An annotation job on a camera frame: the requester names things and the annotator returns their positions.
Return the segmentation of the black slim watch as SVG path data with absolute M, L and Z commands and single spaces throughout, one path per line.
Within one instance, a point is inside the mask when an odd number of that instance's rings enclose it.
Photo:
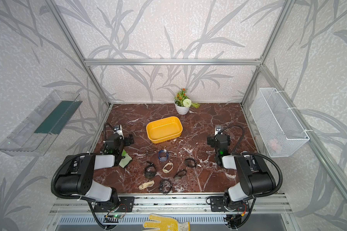
M 197 161 L 193 158 L 186 158 L 184 162 L 189 168 L 195 168 L 197 166 Z

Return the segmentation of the silver chain watch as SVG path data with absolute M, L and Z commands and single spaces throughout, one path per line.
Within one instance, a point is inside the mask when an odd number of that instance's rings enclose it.
M 173 157 L 177 157 L 177 153 L 175 153 L 174 151 L 168 151 L 169 157 L 173 158 Z

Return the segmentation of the yellow plastic storage box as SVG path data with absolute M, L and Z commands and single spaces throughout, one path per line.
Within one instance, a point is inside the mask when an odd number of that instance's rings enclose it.
M 183 131 L 181 121 L 171 116 L 152 121 L 146 126 L 147 136 L 153 144 L 178 138 Z

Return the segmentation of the beige strap watch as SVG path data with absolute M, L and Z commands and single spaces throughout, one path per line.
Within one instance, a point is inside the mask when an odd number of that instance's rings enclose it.
M 163 167 L 162 171 L 163 173 L 168 174 L 172 171 L 173 167 L 174 167 L 173 163 L 169 162 Z

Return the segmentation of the black rugged sport watch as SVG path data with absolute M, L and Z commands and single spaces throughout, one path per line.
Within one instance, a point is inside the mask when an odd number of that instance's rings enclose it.
M 168 179 L 162 179 L 159 185 L 159 191 L 162 194 L 168 194 L 172 190 L 173 184 Z

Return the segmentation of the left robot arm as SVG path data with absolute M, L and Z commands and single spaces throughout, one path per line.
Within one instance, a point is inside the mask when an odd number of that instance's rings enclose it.
M 53 175 L 51 192 L 62 199 L 80 199 L 108 209 L 118 208 L 121 202 L 117 190 L 97 183 L 93 174 L 98 169 L 120 166 L 127 160 L 124 147 L 134 143 L 132 134 L 124 138 L 115 133 L 105 141 L 101 153 L 67 156 Z

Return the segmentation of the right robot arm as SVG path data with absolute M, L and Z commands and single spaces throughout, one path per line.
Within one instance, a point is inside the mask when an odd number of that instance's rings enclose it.
M 237 170 L 239 182 L 224 193 L 223 203 L 226 209 L 234 210 L 243 202 L 273 195 L 281 188 L 282 171 L 271 158 L 251 152 L 231 154 L 228 135 L 208 136 L 207 144 L 215 149 L 217 165 Z

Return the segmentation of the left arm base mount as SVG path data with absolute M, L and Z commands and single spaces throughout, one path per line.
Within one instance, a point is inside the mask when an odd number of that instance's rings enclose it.
M 133 196 L 122 196 L 119 197 L 117 203 L 112 202 L 97 202 L 93 210 L 95 213 L 101 212 L 122 212 L 130 213 L 133 211 L 135 197 Z

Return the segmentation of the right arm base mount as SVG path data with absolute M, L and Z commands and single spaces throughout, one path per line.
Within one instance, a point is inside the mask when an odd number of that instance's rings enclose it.
M 248 202 L 226 202 L 223 196 L 210 196 L 206 199 L 212 212 L 248 212 L 250 207 Z

